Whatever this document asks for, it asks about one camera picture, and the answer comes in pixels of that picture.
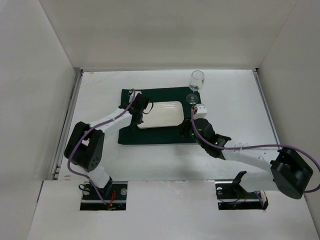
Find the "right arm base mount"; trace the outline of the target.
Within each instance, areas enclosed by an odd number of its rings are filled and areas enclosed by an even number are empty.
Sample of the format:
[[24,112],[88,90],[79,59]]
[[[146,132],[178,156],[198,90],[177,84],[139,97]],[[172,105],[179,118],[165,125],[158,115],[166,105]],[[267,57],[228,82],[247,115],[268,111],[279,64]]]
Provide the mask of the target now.
[[269,206],[264,191],[247,192],[240,182],[246,171],[241,171],[233,180],[215,182],[217,206],[219,210],[263,210]]

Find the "clear wine glass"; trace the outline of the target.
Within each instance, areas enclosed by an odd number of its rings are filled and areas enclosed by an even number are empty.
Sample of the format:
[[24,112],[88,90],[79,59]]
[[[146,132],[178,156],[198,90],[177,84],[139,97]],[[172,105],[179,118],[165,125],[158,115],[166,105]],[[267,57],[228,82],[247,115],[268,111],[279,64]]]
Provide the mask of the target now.
[[199,97],[195,94],[198,92],[205,83],[205,74],[201,70],[194,70],[189,78],[188,86],[192,93],[186,96],[186,101],[191,104],[195,105],[199,102]]

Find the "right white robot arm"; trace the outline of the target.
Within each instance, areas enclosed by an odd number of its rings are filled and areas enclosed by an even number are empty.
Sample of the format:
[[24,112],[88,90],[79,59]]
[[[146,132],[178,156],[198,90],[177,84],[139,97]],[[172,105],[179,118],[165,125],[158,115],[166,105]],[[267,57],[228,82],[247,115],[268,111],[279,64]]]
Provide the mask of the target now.
[[209,156],[261,169],[240,171],[231,183],[235,193],[279,191],[292,199],[301,199],[313,175],[312,168],[290,147],[249,149],[228,136],[215,133],[207,119],[186,118],[178,127],[183,138],[192,138]]

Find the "dark green cloth placemat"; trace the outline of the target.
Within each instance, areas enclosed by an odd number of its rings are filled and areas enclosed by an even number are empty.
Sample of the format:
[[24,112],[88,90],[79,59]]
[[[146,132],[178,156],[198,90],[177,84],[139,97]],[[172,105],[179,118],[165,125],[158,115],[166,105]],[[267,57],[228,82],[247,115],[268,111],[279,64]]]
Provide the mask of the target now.
[[[141,93],[150,98],[152,103],[178,101],[182,104],[183,117],[191,117],[191,105],[186,96],[192,91],[187,86],[141,89]],[[180,126],[155,127],[139,129],[137,126],[128,126],[119,130],[117,143],[120,145],[169,145],[194,144],[191,136],[181,136]]]

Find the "white rectangular plate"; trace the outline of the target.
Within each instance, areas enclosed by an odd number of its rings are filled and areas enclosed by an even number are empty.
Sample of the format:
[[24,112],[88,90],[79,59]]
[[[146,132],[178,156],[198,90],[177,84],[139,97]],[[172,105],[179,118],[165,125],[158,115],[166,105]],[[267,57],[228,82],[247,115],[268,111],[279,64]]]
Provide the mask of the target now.
[[176,127],[184,121],[183,105],[179,101],[152,102],[143,111],[139,129]]

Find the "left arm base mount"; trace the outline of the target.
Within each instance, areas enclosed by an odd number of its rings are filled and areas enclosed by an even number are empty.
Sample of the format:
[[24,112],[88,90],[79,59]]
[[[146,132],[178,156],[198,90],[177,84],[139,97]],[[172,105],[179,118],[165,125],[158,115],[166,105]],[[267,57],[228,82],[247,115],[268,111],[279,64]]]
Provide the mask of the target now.
[[106,193],[101,193],[103,201],[99,198],[93,186],[85,181],[79,184],[82,191],[80,210],[81,211],[125,211],[127,207],[127,181],[115,181],[111,189]]

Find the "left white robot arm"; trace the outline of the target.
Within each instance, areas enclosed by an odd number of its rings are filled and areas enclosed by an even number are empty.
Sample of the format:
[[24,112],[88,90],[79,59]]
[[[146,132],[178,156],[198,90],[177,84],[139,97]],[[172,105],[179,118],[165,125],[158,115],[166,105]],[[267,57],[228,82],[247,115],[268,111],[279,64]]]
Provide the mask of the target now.
[[105,138],[123,128],[143,123],[144,110],[149,103],[149,97],[130,89],[129,102],[99,120],[80,121],[72,130],[64,150],[67,168],[72,174],[86,178],[103,203],[113,184],[101,164]]

